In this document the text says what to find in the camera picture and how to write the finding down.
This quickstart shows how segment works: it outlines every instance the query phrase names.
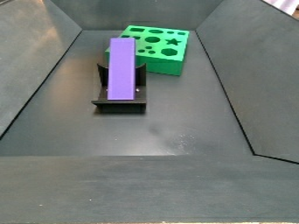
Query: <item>gray wall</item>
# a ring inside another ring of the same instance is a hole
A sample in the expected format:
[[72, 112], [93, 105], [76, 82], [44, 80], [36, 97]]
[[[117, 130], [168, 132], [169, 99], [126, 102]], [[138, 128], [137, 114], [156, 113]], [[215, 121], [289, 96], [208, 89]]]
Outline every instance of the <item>gray wall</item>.
[[225, 0], [196, 31], [255, 153], [299, 162], [299, 22]]
[[223, 0], [52, 0], [84, 30], [148, 25], [195, 30]]
[[49, 0], [0, 5], [0, 136], [80, 33]]

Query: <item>black stand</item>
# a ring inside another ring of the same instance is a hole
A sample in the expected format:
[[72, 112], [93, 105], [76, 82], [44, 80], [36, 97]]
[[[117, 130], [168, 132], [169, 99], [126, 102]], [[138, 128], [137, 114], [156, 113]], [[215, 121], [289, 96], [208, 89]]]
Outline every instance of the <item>black stand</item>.
[[92, 103], [100, 113], [144, 113], [145, 112], [145, 64], [134, 69], [134, 99], [132, 101], [108, 100], [108, 68], [97, 64], [101, 89], [98, 98]]

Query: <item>circular hole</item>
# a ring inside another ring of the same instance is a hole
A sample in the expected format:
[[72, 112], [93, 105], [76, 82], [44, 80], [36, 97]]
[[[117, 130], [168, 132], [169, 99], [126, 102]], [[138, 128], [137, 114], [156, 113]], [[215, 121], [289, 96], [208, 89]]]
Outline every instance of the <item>circular hole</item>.
[[160, 30], [150, 30], [149, 32], [150, 32], [150, 33], [164, 33], [164, 32], [160, 31]]
[[148, 43], [157, 43], [160, 39], [157, 37], [148, 37], [144, 39], [144, 41]]
[[161, 54], [164, 56], [173, 56], [173, 55], [177, 54], [177, 51], [172, 48], [165, 48], [165, 49], [161, 50]]

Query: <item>purple block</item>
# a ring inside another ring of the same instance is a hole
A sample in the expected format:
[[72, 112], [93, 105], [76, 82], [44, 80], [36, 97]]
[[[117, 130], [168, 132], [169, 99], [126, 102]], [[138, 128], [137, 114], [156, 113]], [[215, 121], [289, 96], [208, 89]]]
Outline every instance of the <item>purple block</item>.
[[106, 99], [133, 100], [136, 97], [136, 40], [109, 40]]

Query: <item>green foam block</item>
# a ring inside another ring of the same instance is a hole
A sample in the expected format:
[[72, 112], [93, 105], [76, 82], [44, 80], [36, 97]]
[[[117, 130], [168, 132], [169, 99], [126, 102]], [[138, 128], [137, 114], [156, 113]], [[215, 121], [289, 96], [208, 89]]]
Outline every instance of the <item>green foam block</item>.
[[188, 31], [129, 25], [120, 38], [134, 38], [134, 61], [145, 63], [146, 71], [180, 75], [189, 37]]

